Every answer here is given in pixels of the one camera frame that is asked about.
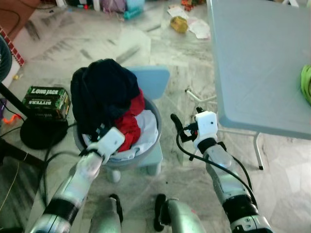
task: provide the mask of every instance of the red clothing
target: red clothing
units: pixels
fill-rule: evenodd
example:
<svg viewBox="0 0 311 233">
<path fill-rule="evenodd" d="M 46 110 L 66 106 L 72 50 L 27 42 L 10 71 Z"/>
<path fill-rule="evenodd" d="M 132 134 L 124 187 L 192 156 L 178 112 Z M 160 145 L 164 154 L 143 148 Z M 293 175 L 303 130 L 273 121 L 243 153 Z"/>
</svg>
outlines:
<svg viewBox="0 0 311 233">
<path fill-rule="evenodd" d="M 115 120 L 116 127 L 125 136 L 125 141 L 119 148 L 119 152 L 130 149 L 132 144 L 136 143 L 140 137 L 140 128 L 138 127 L 135 116 L 145 109 L 145 99 L 142 90 L 139 89 L 139 91 L 140 94 L 131 99 L 130 110 Z"/>
</svg>

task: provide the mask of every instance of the green box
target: green box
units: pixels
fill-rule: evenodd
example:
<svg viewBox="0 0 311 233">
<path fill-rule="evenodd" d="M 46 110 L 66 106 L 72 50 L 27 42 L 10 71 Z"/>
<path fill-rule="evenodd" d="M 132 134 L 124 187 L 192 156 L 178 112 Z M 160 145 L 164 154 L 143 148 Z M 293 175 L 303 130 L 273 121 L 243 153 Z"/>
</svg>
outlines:
<svg viewBox="0 0 311 233">
<path fill-rule="evenodd" d="M 65 121 L 70 107 L 67 91 L 62 87 L 30 86 L 24 105 L 44 120 Z"/>
</svg>

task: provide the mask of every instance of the black fan base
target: black fan base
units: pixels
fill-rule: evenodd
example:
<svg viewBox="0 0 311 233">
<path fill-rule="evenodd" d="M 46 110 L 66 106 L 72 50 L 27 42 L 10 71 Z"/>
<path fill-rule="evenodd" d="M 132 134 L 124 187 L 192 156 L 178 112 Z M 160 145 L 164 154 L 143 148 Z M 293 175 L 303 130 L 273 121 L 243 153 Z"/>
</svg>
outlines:
<svg viewBox="0 0 311 233">
<path fill-rule="evenodd" d="M 68 122 L 38 122 L 26 119 L 20 129 L 21 141 L 31 149 L 43 150 L 60 142 L 67 134 Z"/>
</svg>

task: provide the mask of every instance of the yellow object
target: yellow object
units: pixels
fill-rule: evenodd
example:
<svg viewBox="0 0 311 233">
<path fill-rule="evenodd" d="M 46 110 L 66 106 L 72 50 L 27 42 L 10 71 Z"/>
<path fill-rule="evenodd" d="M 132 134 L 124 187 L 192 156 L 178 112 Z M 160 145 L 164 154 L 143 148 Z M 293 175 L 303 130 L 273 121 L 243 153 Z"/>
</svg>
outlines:
<svg viewBox="0 0 311 233">
<path fill-rule="evenodd" d="M 179 33 L 185 33 L 188 29 L 188 24 L 184 18 L 175 16 L 171 19 L 171 27 Z"/>
<path fill-rule="evenodd" d="M 14 79 L 14 80 L 18 80 L 18 79 L 20 79 L 21 77 L 23 77 L 23 75 L 24 75 L 24 74 L 20 74 L 20 75 L 17 75 L 17 74 L 16 74 L 16 75 L 13 76 L 13 79 Z"/>
</svg>

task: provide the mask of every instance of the black stand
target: black stand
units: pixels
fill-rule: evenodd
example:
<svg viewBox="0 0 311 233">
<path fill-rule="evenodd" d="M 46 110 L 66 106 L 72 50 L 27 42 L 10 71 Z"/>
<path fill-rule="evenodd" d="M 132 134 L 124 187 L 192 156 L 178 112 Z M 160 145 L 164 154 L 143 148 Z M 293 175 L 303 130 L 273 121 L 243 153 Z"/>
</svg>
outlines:
<svg viewBox="0 0 311 233">
<path fill-rule="evenodd" d="M 24 163 L 35 166 L 38 169 L 42 169 L 44 167 L 44 161 L 41 159 L 38 159 L 15 146 L 12 146 L 0 138 L 0 165 L 3 164 L 5 156 L 10 156 L 17 160 L 23 161 Z"/>
<path fill-rule="evenodd" d="M 46 149 L 66 136 L 67 121 L 48 122 L 40 120 L 2 83 L 0 83 L 0 93 L 27 117 L 20 129 L 20 139 L 29 148 Z"/>
<path fill-rule="evenodd" d="M 1 229 L 0 233 L 24 233 L 24 229 L 16 227 L 10 229 Z"/>
</svg>

